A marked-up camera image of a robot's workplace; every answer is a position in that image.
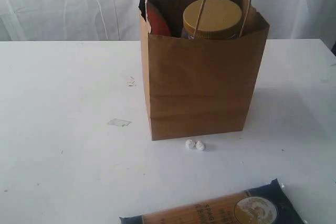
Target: brown paper bag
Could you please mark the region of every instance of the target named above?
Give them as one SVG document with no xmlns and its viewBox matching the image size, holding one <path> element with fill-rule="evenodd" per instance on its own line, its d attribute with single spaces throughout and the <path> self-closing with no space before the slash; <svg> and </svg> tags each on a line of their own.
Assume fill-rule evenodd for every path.
<svg viewBox="0 0 336 224">
<path fill-rule="evenodd" d="M 249 9 L 236 39 L 180 38 L 183 11 L 196 0 L 148 0 L 172 36 L 149 34 L 140 0 L 141 53 L 152 140 L 243 130 L 269 24 Z M 249 0 L 231 0 L 243 16 Z"/>
</svg>

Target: yellow lid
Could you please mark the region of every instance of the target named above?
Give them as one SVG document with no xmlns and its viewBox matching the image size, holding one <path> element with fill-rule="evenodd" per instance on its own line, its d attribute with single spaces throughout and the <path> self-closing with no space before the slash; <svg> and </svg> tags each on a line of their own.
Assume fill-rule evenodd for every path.
<svg viewBox="0 0 336 224">
<path fill-rule="evenodd" d="M 203 0 L 197 0 L 184 10 L 183 25 L 193 36 Z M 206 0 L 199 21 L 197 38 L 226 39 L 239 32 L 241 20 L 240 7 L 230 0 Z"/>
</svg>

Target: white backdrop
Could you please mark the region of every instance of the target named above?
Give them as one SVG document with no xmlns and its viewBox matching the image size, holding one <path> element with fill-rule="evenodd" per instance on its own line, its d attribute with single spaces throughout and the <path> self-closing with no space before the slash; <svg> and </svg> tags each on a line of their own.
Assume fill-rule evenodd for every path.
<svg viewBox="0 0 336 224">
<path fill-rule="evenodd" d="M 0 0 L 0 40 L 137 40 L 139 0 Z M 252 0 L 270 38 L 336 41 L 335 0 Z"/>
</svg>

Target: table surface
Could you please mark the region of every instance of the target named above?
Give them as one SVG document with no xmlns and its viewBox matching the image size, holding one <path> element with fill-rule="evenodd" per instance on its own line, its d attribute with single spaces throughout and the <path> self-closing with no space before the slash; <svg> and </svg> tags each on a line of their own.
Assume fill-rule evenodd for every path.
<svg viewBox="0 0 336 224">
<path fill-rule="evenodd" d="M 150 140 L 138 41 L 0 42 L 0 60 L 1 223 L 119 223 L 274 178 L 303 219 L 335 222 L 336 57 L 318 39 L 268 40 L 244 130 L 193 137 L 205 152 Z"/>
</svg>

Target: pasta package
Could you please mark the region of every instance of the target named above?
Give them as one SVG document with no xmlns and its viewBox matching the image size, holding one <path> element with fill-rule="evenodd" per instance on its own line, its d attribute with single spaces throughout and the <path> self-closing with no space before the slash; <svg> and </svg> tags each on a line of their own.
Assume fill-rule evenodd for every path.
<svg viewBox="0 0 336 224">
<path fill-rule="evenodd" d="M 277 179 L 233 195 L 120 219 L 122 224 L 304 224 Z"/>
</svg>

